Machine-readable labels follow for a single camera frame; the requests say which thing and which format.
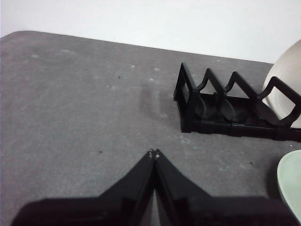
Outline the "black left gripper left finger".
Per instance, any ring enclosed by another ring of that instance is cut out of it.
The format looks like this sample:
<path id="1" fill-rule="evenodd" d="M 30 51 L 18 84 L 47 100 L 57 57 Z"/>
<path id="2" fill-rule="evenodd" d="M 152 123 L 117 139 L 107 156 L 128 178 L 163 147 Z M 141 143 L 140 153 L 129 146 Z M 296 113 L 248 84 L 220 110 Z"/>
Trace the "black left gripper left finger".
<path id="1" fill-rule="evenodd" d="M 154 151 L 149 150 L 119 181 L 100 196 L 48 198 L 24 205 L 13 226 L 138 226 L 154 186 Z"/>

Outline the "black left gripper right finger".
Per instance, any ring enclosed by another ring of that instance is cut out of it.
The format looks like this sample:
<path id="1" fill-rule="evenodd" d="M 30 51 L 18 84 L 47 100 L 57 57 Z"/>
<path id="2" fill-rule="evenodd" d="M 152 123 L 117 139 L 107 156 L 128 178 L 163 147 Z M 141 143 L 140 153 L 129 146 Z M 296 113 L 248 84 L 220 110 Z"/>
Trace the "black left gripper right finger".
<path id="1" fill-rule="evenodd" d="M 185 177 L 159 150 L 154 170 L 160 222 L 168 226 L 298 226 L 279 200 L 259 196 L 211 196 Z"/>

